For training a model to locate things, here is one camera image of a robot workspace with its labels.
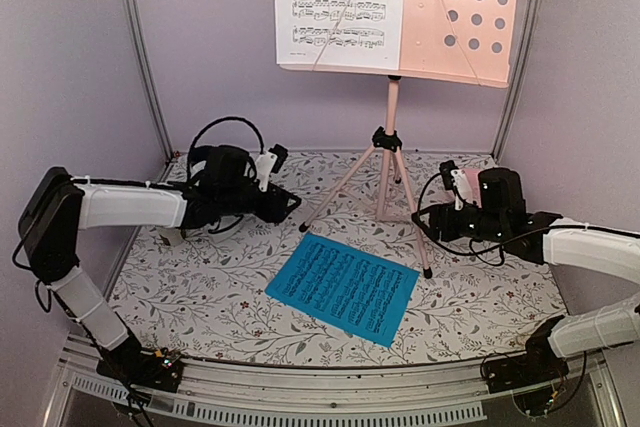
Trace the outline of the blue sheet music page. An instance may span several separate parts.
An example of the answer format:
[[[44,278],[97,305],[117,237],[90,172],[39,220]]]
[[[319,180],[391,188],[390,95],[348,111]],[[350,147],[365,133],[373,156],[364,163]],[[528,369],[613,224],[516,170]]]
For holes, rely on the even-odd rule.
[[[404,265],[306,234],[266,294],[348,334],[389,348],[419,273]]]

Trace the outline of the white sheet music page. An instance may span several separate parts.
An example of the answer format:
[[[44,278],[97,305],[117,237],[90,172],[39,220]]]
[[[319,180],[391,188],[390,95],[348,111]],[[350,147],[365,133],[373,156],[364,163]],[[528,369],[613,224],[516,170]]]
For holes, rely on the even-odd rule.
[[[399,67],[404,0],[274,0],[276,62],[355,71]]]

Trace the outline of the pink music stand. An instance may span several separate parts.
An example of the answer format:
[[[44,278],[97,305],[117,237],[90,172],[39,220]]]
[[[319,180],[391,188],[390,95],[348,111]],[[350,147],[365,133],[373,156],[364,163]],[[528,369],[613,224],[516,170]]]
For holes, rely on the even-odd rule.
[[[400,62],[391,71],[328,71],[278,64],[286,70],[377,74],[387,78],[386,120],[371,143],[371,149],[382,154],[378,199],[373,207],[377,219],[387,219],[389,184],[409,181],[396,132],[401,80],[420,78],[506,87],[516,6],[517,0],[404,0]]]

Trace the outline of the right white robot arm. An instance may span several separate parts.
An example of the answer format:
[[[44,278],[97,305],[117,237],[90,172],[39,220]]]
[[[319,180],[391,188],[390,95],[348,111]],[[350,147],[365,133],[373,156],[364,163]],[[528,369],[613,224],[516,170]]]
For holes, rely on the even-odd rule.
[[[526,209],[521,178],[511,169],[460,169],[441,164],[437,173],[447,203],[417,205],[414,224],[438,247],[466,238],[486,242],[491,250],[526,262],[573,266],[639,281],[639,235],[578,222],[561,214]],[[580,315],[557,316],[541,324],[527,339],[517,374],[537,383],[557,359],[600,348],[614,348],[639,339],[639,297]]]

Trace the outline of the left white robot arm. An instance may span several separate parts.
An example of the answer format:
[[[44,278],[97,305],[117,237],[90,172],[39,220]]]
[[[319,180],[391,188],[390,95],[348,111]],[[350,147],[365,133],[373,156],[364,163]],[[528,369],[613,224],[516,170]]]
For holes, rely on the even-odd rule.
[[[82,270],[77,255],[81,231],[103,227],[152,226],[179,233],[212,226],[225,217],[252,215],[279,224],[301,203],[271,182],[288,156],[281,145],[258,157],[230,145],[200,146],[186,156],[182,182],[153,183],[73,177],[50,168],[19,222],[16,254],[72,316],[110,352],[111,366],[128,381],[148,373],[148,359],[130,343],[134,336]]]

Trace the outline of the white paper cup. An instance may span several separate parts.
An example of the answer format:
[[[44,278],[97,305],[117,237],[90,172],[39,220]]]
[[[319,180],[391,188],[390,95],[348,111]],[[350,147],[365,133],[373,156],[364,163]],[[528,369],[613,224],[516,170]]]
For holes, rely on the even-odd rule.
[[[186,240],[186,233],[183,229],[157,227],[156,232],[167,246],[176,247]]]

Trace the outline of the floral table mat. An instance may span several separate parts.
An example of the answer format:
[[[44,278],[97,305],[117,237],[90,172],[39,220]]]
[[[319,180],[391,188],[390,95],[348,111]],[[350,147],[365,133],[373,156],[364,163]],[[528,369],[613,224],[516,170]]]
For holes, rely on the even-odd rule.
[[[513,256],[470,255],[460,240],[426,248],[394,342],[376,345],[286,306],[266,287],[301,240],[300,224],[357,161],[355,152],[294,152],[277,183],[302,204],[279,225],[254,217],[233,230],[189,233],[167,246],[138,234],[110,296],[148,347],[193,357],[304,367],[439,363],[516,352],[543,321],[565,312],[550,270]]]

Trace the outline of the aluminium front rail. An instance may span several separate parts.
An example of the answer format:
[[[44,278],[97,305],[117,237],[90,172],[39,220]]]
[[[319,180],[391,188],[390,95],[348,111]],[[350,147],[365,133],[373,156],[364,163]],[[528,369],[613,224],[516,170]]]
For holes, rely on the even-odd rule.
[[[68,338],[45,408],[47,426],[623,426],[605,358],[569,363],[565,379],[493,392],[474,359],[375,368],[290,368],[188,359],[174,393],[138,407]]]

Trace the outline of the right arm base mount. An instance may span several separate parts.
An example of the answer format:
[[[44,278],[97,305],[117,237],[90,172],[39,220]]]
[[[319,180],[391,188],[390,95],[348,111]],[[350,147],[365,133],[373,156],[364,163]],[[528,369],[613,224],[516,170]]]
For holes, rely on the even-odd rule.
[[[527,346],[519,355],[496,354],[486,357],[480,375],[490,393],[505,392],[565,377],[567,362],[545,345]]]

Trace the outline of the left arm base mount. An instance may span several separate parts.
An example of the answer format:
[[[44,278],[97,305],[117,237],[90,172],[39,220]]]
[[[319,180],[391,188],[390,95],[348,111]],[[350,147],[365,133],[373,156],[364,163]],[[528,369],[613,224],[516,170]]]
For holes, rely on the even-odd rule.
[[[114,350],[97,345],[100,360],[96,372],[118,380],[126,387],[140,386],[176,393],[182,380],[184,364],[176,350],[145,349],[133,337]]]

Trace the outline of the right aluminium frame post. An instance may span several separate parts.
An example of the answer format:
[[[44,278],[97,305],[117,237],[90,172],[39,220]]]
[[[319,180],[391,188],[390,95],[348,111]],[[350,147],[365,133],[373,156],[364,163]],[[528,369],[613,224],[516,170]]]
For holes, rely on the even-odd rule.
[[[520,16],[520,37],[512,64],[510,84],[505,94],[500,122],[491,151],[491,156],[497,162],[500,162],[504,156],[509,134],[515,121],[542,1],[543,0],[525,0],[523,3]]]

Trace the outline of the aluminium frame post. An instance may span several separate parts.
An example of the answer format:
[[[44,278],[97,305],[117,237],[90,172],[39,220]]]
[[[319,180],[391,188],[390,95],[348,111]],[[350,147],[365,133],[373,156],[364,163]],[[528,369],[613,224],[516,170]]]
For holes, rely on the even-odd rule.
[[[142,82],[143,93],[151,116],[152,126],[163,156],[166,159],[171,160],[173,157],[173,146],[153,78],[151,62],[144,38],[138,0],[122,0],[122,3],[131,36],[138,72]]]
[[[515,121],[542,1],[543,0],[525,0],[523,3],[520,16],[520,37],[512,64],[510,84],[505,94],[500,122],[491,151],[491,156],[497,162],[500,162],[504,156],[509,134]]]

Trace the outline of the left aluminium frame post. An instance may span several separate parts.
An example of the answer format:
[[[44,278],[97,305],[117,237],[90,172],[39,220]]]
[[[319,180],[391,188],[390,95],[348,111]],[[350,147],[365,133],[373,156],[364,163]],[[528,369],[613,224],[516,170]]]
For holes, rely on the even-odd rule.
[[[122,3],[131,36],[138,72],[142,82],[143,93],[151,116],[152,126],[163,156],[166,159],[171,160],[173,157],[173,146],[153,78],[151,62],[144,38],[138,0],[122,0]]]

